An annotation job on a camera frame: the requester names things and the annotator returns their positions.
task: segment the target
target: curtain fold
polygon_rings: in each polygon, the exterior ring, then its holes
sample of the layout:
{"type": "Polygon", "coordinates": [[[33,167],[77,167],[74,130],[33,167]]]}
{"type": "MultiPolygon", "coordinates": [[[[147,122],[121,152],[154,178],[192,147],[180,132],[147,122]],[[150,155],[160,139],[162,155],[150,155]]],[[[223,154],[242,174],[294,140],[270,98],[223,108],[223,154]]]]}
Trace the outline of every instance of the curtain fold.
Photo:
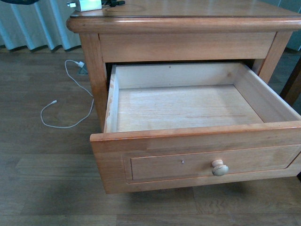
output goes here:
{"type": "Polygon", "coordinates": [[[78,34],[66,27],[73,12],[68,0],[40,0],[32,5],[14,5],[0,1],[0,45],[7,49],[27,46],[32,50],[47,45],[69,49],[80,45],[78,34]]]}

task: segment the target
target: drawer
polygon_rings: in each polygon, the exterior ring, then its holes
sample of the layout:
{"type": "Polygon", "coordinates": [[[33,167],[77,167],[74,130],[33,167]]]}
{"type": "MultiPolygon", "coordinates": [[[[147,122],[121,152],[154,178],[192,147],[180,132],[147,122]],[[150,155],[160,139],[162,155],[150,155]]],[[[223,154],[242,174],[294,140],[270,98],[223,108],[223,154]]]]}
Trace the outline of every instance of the drawer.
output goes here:
{"type": "Polygon", "coordinates": [[[90,141],[107,193],[301,170],[301,116],[242,63],[115,65],[90,141]],[[214,160],[228,173],[214,176],[214,160]]]}

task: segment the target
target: chair leg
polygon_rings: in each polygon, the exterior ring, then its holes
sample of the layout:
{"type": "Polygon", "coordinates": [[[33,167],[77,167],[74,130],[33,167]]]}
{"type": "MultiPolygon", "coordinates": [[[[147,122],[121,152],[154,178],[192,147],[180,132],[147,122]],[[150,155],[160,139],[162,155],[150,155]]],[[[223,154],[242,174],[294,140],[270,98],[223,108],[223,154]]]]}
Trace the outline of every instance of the chair leg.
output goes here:
{"type": "Polygon", "coordinates": [[[290,105],[293,106],[301,92],[301,57],[295,66],[291,76],[286,82],[280,96],[290,105]]]}

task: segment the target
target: white cable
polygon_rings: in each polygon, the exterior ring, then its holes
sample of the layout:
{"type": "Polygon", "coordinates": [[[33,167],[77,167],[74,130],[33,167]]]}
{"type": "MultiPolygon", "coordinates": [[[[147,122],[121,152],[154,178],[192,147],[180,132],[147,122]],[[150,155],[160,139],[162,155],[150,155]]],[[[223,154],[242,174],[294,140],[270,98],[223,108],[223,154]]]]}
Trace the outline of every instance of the white cable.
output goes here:
{"type": "MultiPolygon", "coordinates": [[[[68,69],[67,69],[67,62],[68,61],[71,61],[71,62],[74,62],[76,63],[79,67],[82,68],[82,66],[84,65],[82,62],[77,62],[77,61],[74,61],[74,60],[66,60],[65,61],[65,69],[66,69],[66,72],[67,72],[67,75],[79,86],[81,87],[82,89],[84,89],[91,97],[93,97],[93,95],[84,87],[82,87],[81,85],[79,85],[79,83],[74,79],[72,78],[69,73],[68,73],[68,69]]],[[[81,120],[79,120],[77,123],[75,123],[74,125],[71,125],[71,126],[66,126],[66,127],[61,127],[61,126],[52,126],[52,125],[49,125],[49,124],[46,124],[43,120],[43,111],[49,107],[50,105],[52,104],[55,104],[57,102],[57,100],[54,100],[52,101],[50,104],[46,105],[42,110],[41,110],[41,113],[40,113],[40,116],[41,116],[41,120],[42,120],[42,123],[45,125],[45,126],[49,126],[49,127],[53,127],[53,128],[58,128],[58,129],[68,129],[68,128],[72,128],[74,126],[77,126],[79,123],[81,123],[82,121],[84,121],[87,117],[89,117],[89,115],[91,114],[92,112],[92,109],[93,109],[93,105],[94,105],[94,99],[92,99],[92,103],[91,103],[91,107],[90,107],[90,111],[89,113],[86,115],[86,117],[82,118],[81,120]]]]}

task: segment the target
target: drawer knob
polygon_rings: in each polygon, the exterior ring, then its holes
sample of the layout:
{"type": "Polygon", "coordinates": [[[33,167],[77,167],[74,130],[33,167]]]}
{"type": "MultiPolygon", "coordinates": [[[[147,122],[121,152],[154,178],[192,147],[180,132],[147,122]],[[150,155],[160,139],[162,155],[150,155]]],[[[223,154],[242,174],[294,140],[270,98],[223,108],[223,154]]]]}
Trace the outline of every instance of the drawer knob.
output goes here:
{"type": "Polygon", "coordinates": [[[218,159],[211,163],[213,167],[212,173],[214,176],[223,176],[228,173],[229,167],[224,165],[223,161],[218,159]]]}

